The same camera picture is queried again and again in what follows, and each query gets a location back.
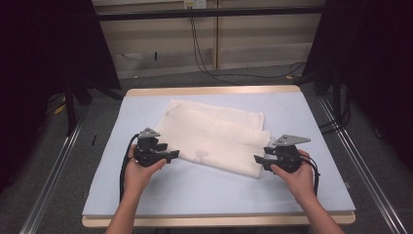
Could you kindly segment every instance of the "black cable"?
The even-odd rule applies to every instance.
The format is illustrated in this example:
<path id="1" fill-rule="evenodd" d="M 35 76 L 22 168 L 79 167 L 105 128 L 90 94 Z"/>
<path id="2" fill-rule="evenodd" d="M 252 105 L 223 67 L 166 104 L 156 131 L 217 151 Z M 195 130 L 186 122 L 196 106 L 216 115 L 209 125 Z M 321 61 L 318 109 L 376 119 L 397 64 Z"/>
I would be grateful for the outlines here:
<path id="1" fill-rule="evenodd" d="M 301 158 L 301 160 L 305 162 L 306 164 L 309 164 L 314 170 L 314 192 L 317 196 L 317 193 L 319 190 L 319 176 L 320 176 L 319 167 L 317 166 L 316 161 L 314 161 L 312 158 L 310 158 L 310 160 Z"/>
<path id="2" fill-rule="evenodd" d="M 122 163 L 122 169 L 121 169 L 121 174 L 119 175 L 119 203 L 121 203 L 122 198 L 124 197 L 124 191 L 125 191 L 125 171 L 127 169 L 128 162 L 131 158 L 128 157 L 129 151 L 131 150 L 131 144 L 133 141 L 139 137 L 139 134 L 133 136 L 131 138 L 130 143 L 128 144 L 128 149 L 127 152 L 125 153 L 124 161 Z"/>
<path id="3" fill-rule="evenodd" d="M 219 76 L 244 76 L 244 77 L 257 77 L 257 78 L 265 78 L 265 79 L 275 79 L 275 78 L 282 78 L 285 77 L 287 75 L 293 74 L 296 70 L 298 70 L 301 66 L 303 66 L 306 62 L 305 61 L 299 61 L 299 62 L 294 62 L 293 64 L 290 65 L 290 71 L 288 73 L 282 74 L 282 75 L 277 75 L 277 76 L 261 76 L 261 75 L 252 75 L 252 74 L 237 74 L 237 73 L 224 73 L 224 74 L 212 74 L 210 73 L 204 63 L 203 57 L 201 55 L 201 50 L 200 50 L 200 45 L 198 42 L 198 36 L 197 36 L 197 29 L 195 27 L 195 22 L 193 18 L 190 18 L 191 20 L 191 27 L 192 27 L 192 37 L 193 37 L 193 42 L 194 42 L 194 52 L 195 52 L 195 61 L 197 63 L 198 68 L 206 75 L 210 76 L 211 78 L 213 78 L 214 80 L 220 81 L 220 82 L 226 82 L 232 85 L 238 85 L 235 83 L 231 83 L 228 81 L 224 81 L 224 80 L 220 80 L 217 79 L 216 77 Z M 198 63 L 198 57 L 197 57 L 197 49 L 198 49 L 198 54 L 200 55 L 201 58 L 201 63 L 203 65 L 204 70 L 201 69 L 201 66 Z M 293 70 L 291 70 L 291 67 L 295 64 L 299 64 L 299 66 L 297 66 L 296 68 L 294 68 Z"/>
<path id="4" fill-rule="evenodd" d="M 228 84 L 235 85 L 235 86 L 239 86 L 238 84 L 235 84 L 235 83 L 232 83 L 232 82 L 229 82 L 229 81 L 220 80 L 220 79 L 216 78 L 214 75 L 212 75 L 207 70 L 207 68 L 205 66 L 205 63 L 204 63 L 203 56 L 201 55 L 201 49 L 200 49 L 200 44 L 198 43 L 197 29 L 195 28 L 194 19 L 190 18 L 190 21 L 191 21 L 191 27 L 192 27 L 192 40 L 193 40 L 193 43 L 194 43 L 195 62 L 197 63 L 197 66 L 200 69 L 200 71 L 202 71 L 205 75 L 209 76 L 210 78 L 212 78 L 216 81 L 228 83 Z M 204 70 L 201 69 L 200 64 L 198 63 L 197 48 L 198 48 L 198 54 L 200 55 L 200 59 L 201 59 L 202 65 L 204 67 Z"/>
<path id="5" fill-rule="evenodd" d="M 325 135 L 325 134 L 333 133 L 337 130 L 343 129 L 344 127 L 346 127 L 349 124 L 350 119 L 351 119 L 351 115 L 352 115 L 352 110 L 351 110 L 351 107 L 350 107 L 350 93 L 349 93 L 349 90 L 346 90 L 346 102 L 344 104 L 343 113 L 341 114 L 341 119 L 342 119 L 341 123 L 333 120 L 333 121 L 330 121 L 328 123 L 319 125 L 320 129 L 323 129 L 323 128 L 328 127 L 330 125 L 338 125 L 337 127 L 333 127 L 332 129 L 323 131 L 321 133 L 323 135 Z"/>

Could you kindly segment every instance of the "metal rail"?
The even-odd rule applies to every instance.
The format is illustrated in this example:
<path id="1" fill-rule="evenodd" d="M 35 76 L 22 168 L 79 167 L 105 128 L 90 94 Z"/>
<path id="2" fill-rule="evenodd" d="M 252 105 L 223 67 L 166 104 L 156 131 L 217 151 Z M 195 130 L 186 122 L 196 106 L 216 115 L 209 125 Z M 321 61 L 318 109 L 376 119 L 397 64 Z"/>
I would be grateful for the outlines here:
<path id="1" fill-rule="evenodd" d="M 377 205 L 380 213 L 385 219 L 386 223 L 389 225 L 392 233 L 394 234 L 407 234 L 407 230 L 404 227 L 400 217 L 398 216 L 395 208 L 392 203 L 389 201 L 373 174 L 368 169 L 367 165 L 364 163 L 361 154 L 358 152 L 355 144 L 348 135 L 347 131 L 344 128 L 340 128 L 338 123 L 335 121 L 333 114 L 333 107 L 330 102 L 322 97 L 320 99 L 322 108 L 324 109 L 328 119 L 333 123 L 333 127 L 336 130 L 337 136 L 342 141 L 344 147 L 349 154 L 353 164 L 355 165 L 361 179 L 363 180 L 367 190 L 369 191 L 371 197 Z"/>
<path id="2" fill-rule="evenodd" d="M 125 12 L 125 13 L 97 13 L 101 21 L 109 20 L 155 20 L 177 18 L 208 18 L 208 17 L 241 17 L 265 15 L 300 15 L 320 14 L 327 10 L 324 6 L 303 7 L 273 7 L 273 8 L 220 8 L 220 9 L 192 9 L 151 12 Z"/>
<path id="3" fill-rule="evenodd" d="M 36 203 L 32 207 L 30 214 L 26 218 L 24 225 L 20 230 L 20 234 L 36 233 L 40 221 L 52 198 L 53 191 L 55 190 L 55 186 L 57 185 L 58 179 L 60 177 L 61 172 L 63 171 L 67 158 L 69 157 L 73 145 L 76 142 L 77 136 L 80 133 L 80 129 L 83 125 L 87 111 L 88 107 L 85 107 L 85 110 L 83 111 L 82 116 L 78 124 L 76 125 L 75 129 L 73 130 L 70 136 L 66 137 L 63 147 L 60 149 L 56 162 L 52 168 L 52 171 L 49 174 L 49 177 L 46 180 L 46 183 L 42 191 L 40 192 L 40 195 L 37 198 Z"/>

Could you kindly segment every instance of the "white cloth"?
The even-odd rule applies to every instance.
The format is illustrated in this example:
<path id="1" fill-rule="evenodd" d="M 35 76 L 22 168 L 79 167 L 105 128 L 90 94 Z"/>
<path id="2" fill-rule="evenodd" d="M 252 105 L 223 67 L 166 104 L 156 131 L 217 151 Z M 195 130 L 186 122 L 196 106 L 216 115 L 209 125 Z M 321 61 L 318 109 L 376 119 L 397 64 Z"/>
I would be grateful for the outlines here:
<path id="1" fill-rule="evenodd" d="M 263 121 L 262 113 L 172 100 L 156 131 L 169 150 L 180 150 L 180 158 L 259 177 L 254 155 L 263 156 L 270 141 Z"/>

